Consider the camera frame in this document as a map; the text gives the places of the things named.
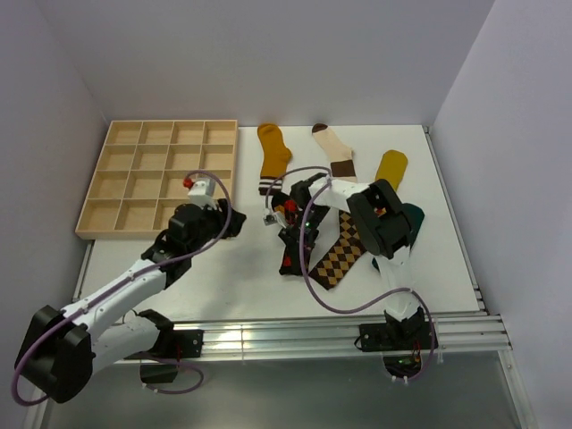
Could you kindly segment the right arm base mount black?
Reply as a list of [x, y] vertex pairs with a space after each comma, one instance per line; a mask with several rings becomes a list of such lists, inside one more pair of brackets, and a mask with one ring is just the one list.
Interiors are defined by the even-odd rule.
[[381, 353], [386, 371], [405, 380], [420, 374], [425, 352], [434, 353], [439, 346], [437, 335], [428, 322], [412, 331], [394, 323], [361, 324], [354, 347], [364, 353]]

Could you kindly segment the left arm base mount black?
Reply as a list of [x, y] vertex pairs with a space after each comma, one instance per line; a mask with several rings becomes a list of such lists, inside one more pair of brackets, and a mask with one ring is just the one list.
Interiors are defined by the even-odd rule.
[[166, 391], [163, 384], [173, 383], [179, 374], [195, 373], [197, 382], [189, 388], [198, 389], [205, 380], [204, 372], [189, 359], [200, 358], [204, 332], [200, 329], [160, 334], [149, 350], [131, 354], [127, 360], [139, 360], [139, 379], [145, 387]]

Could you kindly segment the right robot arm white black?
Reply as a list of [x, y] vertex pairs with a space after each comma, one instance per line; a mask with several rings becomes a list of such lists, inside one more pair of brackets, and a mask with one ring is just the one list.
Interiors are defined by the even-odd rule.
[[[307, 288], [319, 281], [332, 285], [359, 256], [373, 257], [386, 289], [381, 296], [343, 310], [326, 304], [311, 290], [321, 307], [337, 315], [354, 315], [383, 302], [388, 341], [399, 349], [431, 325], [427, 305], [407, 280], [408, 260], [425, 214], [402, 202], [387, 180], [354, 183], [318, 173], [292, 185], [290, 194], [274, 196], [272, 204], [266, 218], [281, 226], [279, 237], [285, 246], [281, 271], [302, 277]], [[318, 227], [331, 210], [340, 215], [338, 241], [324, 261], [309, 268]]]

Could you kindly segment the black red yellow argyle sock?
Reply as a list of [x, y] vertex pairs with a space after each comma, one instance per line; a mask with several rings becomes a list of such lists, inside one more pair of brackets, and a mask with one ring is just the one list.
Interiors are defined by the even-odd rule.
[[302, 222], [303, 211], [297, 203], [287, 194], [278, 192], [272, 197], [272, 209], [284, 214], [287, 227], [279, 230], [278, 237], [284, 245], [282, 264], [279, 268], [280, 275], [302, 275], [299, 261], [299, 232], [304, 227], [303, 247], [304, 265], [308, 268], [309, 258], [314, 247], [315, 233], [312, 232], [310, 222]]

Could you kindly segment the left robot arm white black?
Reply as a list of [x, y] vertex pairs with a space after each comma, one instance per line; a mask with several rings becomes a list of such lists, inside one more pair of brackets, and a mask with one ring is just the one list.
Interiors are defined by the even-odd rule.
[[143, 310], [124, 324], [118, 320], [140, 302], [175, 284], [192, 257], [218, 240], [240, 234], [247, 217], [221, 198], [212, 206], [177, 206], [166, 229], [116, 280], [62, 309], [40, 308], [29, 324], [14, 363], [12, 395], [25, 378], [46, 398], [64, 403], [91, 376], [118, 360], [138, 355], [176, 365], [180, 340], [173, 322], [155, 310]]

